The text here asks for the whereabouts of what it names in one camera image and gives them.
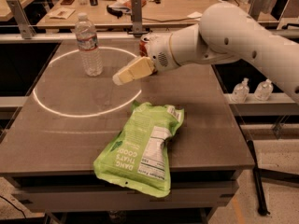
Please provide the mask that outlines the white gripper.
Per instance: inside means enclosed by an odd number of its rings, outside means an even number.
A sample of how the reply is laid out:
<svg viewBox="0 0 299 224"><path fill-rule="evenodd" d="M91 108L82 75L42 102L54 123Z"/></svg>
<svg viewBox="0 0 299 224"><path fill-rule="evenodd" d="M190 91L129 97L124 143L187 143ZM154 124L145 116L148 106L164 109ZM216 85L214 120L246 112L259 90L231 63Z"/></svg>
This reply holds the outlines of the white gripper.
<svg viewBox="0 0 299 224"><path fill-rule="evenodd" d="M123 85L153 74L155 68L159 72L179 68L171 51L171 36L171 34L148 35L147 55L149 57L138 56L132 59L113 76L113 82L116 85Z"/></svg>

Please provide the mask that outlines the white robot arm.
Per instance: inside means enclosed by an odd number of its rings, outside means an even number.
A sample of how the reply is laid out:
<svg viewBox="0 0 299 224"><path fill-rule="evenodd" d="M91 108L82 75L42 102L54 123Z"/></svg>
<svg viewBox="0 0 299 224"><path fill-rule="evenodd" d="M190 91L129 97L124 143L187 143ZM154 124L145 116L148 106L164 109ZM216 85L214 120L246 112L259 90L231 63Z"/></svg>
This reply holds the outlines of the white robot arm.
<svg viewBox="0 0 299 224"><path fill-rule="evenodd" d="M170 33L142 35L140 55L113 76L123 85L189 63L253 65L299 103L299 44L263 28L230 3L207 8L195 25Z"/></svg>

